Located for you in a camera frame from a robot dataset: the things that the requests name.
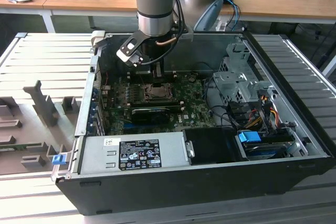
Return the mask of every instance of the gray floor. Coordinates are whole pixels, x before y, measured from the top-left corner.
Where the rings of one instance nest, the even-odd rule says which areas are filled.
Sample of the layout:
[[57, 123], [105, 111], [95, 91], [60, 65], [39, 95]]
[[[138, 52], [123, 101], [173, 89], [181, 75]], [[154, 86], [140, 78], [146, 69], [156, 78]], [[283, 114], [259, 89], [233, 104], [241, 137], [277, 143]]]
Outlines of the gray floor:
[[[129, 17], [94, 17], [98, 29], [111, 32], [131, 32], [137, 30], [136, 18]], [[91, 33], [88, 17], [84, 16], [53, 16], [53, 22], [57, 33]], [[252, 33], [267, 34], [270, 23], [267, 22], [241, 22], [237, 27], [247, 26]], [[300, 24], [294, 34], [290, 36], [292, 42], [310, 59], [315, 49], [330, 30], [331, 25]], [[286, 31], [288, 24], [280, 26], [281, 31]], [[315, 32], [321, 31], [316, 39]], [[2, 53], [10, 41], [18, 32], [46, 33], [43, 19], [38, 15], [0, 15], [0, 53]], [[326, 39], [323, 46], [317, 51], [313, 63], [316, 64], [320, 56], [329, 48], [336, 39], [336, 29]]]

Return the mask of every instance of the motherboard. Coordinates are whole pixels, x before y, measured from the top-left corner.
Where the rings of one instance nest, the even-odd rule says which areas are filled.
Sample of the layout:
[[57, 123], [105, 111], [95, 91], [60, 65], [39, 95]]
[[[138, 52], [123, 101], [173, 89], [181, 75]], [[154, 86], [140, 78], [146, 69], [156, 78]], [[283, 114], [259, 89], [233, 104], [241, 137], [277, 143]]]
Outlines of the motherboard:
[[170, 82], [148, 83], [137, 75], [119, 77], [103, 90], [109, 135], [179, 132], [215, 126], [196, 73], [175, 74]]

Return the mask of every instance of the blue tab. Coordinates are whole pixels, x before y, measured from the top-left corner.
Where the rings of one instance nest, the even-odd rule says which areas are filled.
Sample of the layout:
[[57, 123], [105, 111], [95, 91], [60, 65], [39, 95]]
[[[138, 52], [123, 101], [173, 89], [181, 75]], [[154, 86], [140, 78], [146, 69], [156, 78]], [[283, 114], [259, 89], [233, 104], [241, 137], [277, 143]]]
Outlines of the blue tab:
[[239, 135], [239, 140], [240, 142], [246, 142], [246, 143], [250, 143], [250, 142], [261, 142], [260, 136], [258, 134], [258, 132], [256, 131], [244, 131], [241, 132]]
[[67, 154], [58, 154], [52, 157], [53, 165], [66, 165], [67, 164]]

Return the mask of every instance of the open computer chassis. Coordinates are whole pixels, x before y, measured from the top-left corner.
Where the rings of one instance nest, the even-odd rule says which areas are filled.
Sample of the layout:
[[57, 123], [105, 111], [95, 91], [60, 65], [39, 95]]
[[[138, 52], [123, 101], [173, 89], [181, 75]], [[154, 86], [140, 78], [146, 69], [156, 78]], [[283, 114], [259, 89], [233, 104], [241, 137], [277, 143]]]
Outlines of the open computer chassis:
[[[270, 56], [304, 63], [285, 39], [186, 36], [165, 59], [170, 81], [158, 84], [118, 62], [127, 37], [98, 43], [69, 172], [56, 180], [81, 214], [283, 194], [335, 165], [333, 140]], [[269, 135], [278, 143], [256, 152]]]

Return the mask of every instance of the power supply label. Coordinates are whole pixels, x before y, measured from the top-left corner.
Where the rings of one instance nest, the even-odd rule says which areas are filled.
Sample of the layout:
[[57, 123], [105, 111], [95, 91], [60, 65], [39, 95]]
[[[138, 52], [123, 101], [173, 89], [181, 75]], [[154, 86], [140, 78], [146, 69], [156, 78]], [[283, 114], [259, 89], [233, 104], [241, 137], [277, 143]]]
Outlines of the power supply label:
[[120, 142], [120, 170], [160, 167], [162, 167], [162, 162], [158, 139]]

